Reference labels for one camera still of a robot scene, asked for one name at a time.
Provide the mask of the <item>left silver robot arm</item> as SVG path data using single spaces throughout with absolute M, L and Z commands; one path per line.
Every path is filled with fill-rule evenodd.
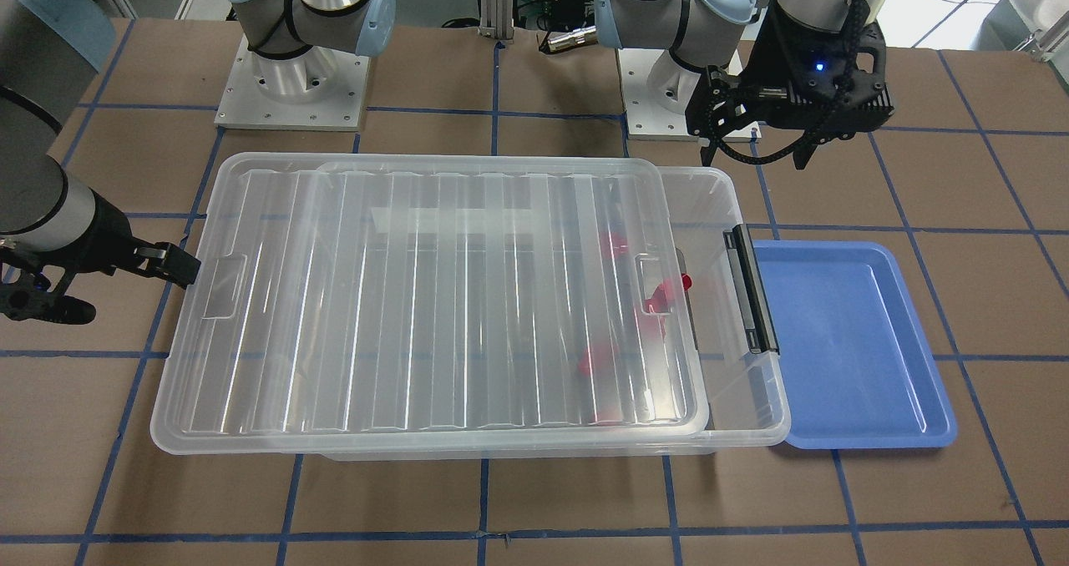
M 686 131 L 746 165 L 874 132 L 896 106 L 886 80 L 884 0 L 593 0 L 600 45 L 661 50 L 682 75 Z

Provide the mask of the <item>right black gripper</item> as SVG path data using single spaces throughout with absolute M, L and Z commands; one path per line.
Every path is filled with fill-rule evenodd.
M 96 317 L 92 304 L 63 295 L 76 275 L 126 270 L 186 289 L 201 269 L 193 255 L 175 244 L 139 246 L 126 215 L 92 190 L 66 190 L 50 215 L 26 231 L 3 234 L 3 264 L 31 276 L 43 276 L 46 267 L 63 270 L 51 292 L 1 288 L 1 311 L 7 319 L 53 324 L 89 324 Z

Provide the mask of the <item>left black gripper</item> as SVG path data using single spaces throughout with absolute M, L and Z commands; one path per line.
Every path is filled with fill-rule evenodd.
M 772 3 L 740 76 L 706 68 L 685 109 L 687 129 L 700 139 L 700 163 L 710 165 L 717 152 L 730 159 L 758 165 L 760 159 L 727 144 L 727 135 L 764 122 L 776 129 L 811 129 L 824 113 L 845 75 L 848 39 L 845 26 L 817 30 L 794 21 Z M 872 68 L 855 68 L 838 110 L 821 132 L 805 132 L 792 148 L 795 170 L 805 170 L 817 148 L 845 135 L 872 132 L 896 112 L 886 80 L 887 48 L 879 24 L 859 30 L 859 57 L 870 56 Z

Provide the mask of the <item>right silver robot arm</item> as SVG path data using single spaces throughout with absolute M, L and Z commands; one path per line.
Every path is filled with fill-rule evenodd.
M 305 63 L 332 50 L 384 52 L 397 0 L 229 0 L 252 53 L 265 63 Z M 791 155 L 805 168 L 831 129 L 833 106 L 858 50 L 851 42 L 869 18 L 865 0 L 771 0 L 752 59 L 737 78 L 717 67 L 732 50 L 756 0 L 593 0 L 598 42 L 661 49 L 698 76 L 685 102 L 692 135 L 710 141 L 710 162 L 726 132 L 746 120 L 797 129 Z M 200 262 L 168 242 L 133 234 L 129 217 L 48 155 L 84 88 L 107 58 L 114 26 L 92 0 L 3 0 L 3 285 L 14 321 L 88 324 L 93 304 L 69 296 L 76 275 L 126 270 L 188 287 Z

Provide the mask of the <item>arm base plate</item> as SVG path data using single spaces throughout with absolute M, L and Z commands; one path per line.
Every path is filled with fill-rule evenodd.
M 698 74 L 680 67 L 668 50 L 617 50 L 620 90 L 631 139 L 695 141 L 685 109 Z
M 369 57 L 317 47 L 270 60 L 241 39 L 214 122 L 223 129 L 357 132 L 371 64 Z

